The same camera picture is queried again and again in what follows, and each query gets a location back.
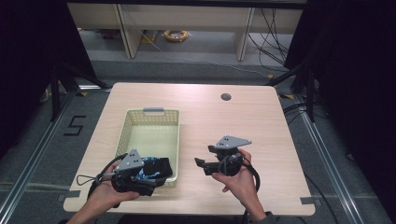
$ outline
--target floor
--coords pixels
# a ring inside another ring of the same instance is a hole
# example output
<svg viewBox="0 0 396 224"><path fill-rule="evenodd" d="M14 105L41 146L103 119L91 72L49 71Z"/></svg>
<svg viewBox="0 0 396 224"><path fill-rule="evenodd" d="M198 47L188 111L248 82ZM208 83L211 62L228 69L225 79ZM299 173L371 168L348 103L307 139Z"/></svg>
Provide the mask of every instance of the floor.
<svg viewBox="0 0 396 224"><path fill-rule="evenodd" d="M271 75L282 74L276 70L286 71L274 59L260 55L251 40L247 42L244 61L238 62L234 53L233 34L228 33L189 32L190 36L184 42L169 43L164 40L163 31L159 31L155 46L141 44L134 59L126 58L125 48L118 36L104 39L100 32L94 30L80 31L80 35L94 65L99 62L108 63L109 66L116 66L114 62L205 63L237 70L247 76L260 75L265 80ZM292 35L277 37L284 47L290 45ZM263 43L259 34L252 34L252 39L259 46ZM270 43L277 46L276 41L270 39ZM264 48L282 61L278 49L268 44ZM261 66L266 68L253 70ZM118 78L117 74L109 73L101 76L108 80ZM80 79L78 82L81 85L89 84ZM287 80L276 87L284 109L304 101L304 94L288 97L289 85L290 80ZM54 223L72 215L63 210L63 197L101 113L90 108L103 108L107 96L108 91L92 91L86 97L63 95L63 102L68 107L58 123L49 122L49 102L44 102L35 112L36 116L25 130L19 145L12 148L0 162L0 200L15 202L8 207L7 215L1 217L1 223ZM81 114L87 118L84 120L84 132L76 138L65 138L64 133L71 132L69 120ZM315 105L315 115L316 122L312 123L304 113L304 108L296 107L286 114L286 119L317 212L312 217L279 217L278 223L391 223L359 167L346 157L347 149L321 105ZM48 140L43 142L45 138L42 136L47 136ZM54 149L58 147L69 148L73 153ZM18 189L15 183L21 184L21 188ZM120 215L106 214L97 223L116 223L119 218Z"/></svg>

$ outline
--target basket handle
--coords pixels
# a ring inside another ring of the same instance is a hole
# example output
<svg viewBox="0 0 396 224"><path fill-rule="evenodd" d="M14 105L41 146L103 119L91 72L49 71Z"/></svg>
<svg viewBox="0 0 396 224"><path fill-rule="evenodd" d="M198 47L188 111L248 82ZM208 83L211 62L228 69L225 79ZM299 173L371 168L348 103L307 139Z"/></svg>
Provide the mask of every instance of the basket handle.
<svg viewBox="0 0 396 224"><path fill-rule="evenodd" d="M159 116L165 115L165 110L163 107L144 107L143 113L145 113L146 116Z"/></svg>

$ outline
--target person's right hand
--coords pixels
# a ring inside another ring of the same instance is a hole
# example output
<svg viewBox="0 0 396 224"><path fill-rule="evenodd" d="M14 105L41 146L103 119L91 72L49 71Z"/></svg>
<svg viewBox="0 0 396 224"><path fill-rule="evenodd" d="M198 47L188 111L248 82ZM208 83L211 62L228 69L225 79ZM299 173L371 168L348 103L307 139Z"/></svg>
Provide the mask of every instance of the person's right hand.
<svg viewBox="0 0 396 224"><path fill-rule="evenodd" d="M251 162L251 155L248 152L244 149L239 149L239 152ZM253 174L247 167L242 166L239 173L234 176L213 173L212 177L225 185L223 192L229 190L246 207L253 221L259 221L266 217L257 195Z"/></svg>

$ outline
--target gray floor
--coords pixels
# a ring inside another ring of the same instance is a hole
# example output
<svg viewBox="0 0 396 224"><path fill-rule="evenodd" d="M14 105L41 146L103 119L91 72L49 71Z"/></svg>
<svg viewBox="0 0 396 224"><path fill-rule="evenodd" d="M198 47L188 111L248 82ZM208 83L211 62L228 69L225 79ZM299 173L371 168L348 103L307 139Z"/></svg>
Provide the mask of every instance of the gray floor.
<svg viewBox="0 0 396 224"><path fill-rule="evenodd" d="M159 32L155 40L157 48L143 44L132 60L126 58L121 39L103 39L95 31L83 31L80 34L97 76L109 84L117 81L145 81L262 85L268 81L270 75L276 77L282 74L260 66L259 52L250 41L247 44L245 60L238 62L234 54L233 34L228 33L191 32L191 36L185 42L169 43L163 39L162 32ZM259 35L253 35L253 38L261 44L262 38ZM291 38L291 35L280 35L279 42L287 47ZM281 58L278 50L266 48ZM175 64L172 69L169 69L169 63ZM268 57L262 57L262 63L270 68L284 70L280 64ZM202 71L201 74L196 71L197 68ZM213 75L219 70L223 75ZM82 79L78 82L89 84ZM289 93L291 82L292 78L277 85L277 91L280 94ZM84 97L72 96L42 159L34 168L27 188L16 207L12 208L13 213L8 223L57 223L73 215L63 210L63 196L74 178L108 95L108 91L90 91ZM297 103L295 99L279 100L284 108ZM50 112L50 101L44 102L35 112L21 141L1 160L1 201L7 198L13 184L19 181L18 178L25 168L24 164L29 163L30 156L40 144L41 136L50 125ZM357 205L363 223L391 223L359 167L345 157L347 148L321 105L315 106L315 114L315 125L340 176L343 177L346 189ZM68 127L74 116L85 116L84 119L76 119L76 124L84 127L78 136L65 136L65 133L76 131ZM298 109L292 110L286 118L290 123L290 133L303 170L323 192L338 222L359 223L351 222L348 218L348 212L340 201L340 196L319 156L318 147L307 129L306 118L300 115ZM307 182L316 200L317 212L312 217L304 217L304 220L307 223L335 223L318 190L308 180ZM121 216L105 214L97 223L117 223ZM278 222L303 223L297 217L281 217Z"/></svg>

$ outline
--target person's left hand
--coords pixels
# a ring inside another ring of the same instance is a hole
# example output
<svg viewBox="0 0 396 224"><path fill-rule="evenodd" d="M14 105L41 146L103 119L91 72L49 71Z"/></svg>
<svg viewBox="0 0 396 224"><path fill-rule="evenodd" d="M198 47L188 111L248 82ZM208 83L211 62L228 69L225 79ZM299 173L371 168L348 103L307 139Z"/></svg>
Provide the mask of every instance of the person's left hand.
<svg viewBox="0 0 396 224"><path fill-rule="evenodd" d="M112 173L118 164L118 162L113 163L106 173ZM139 196L139 193L133 191L116 192L111 185L111 181L105 180L96 187L88 201L68 223L87 223L99 217L116 204L137 199Z"/></svg>

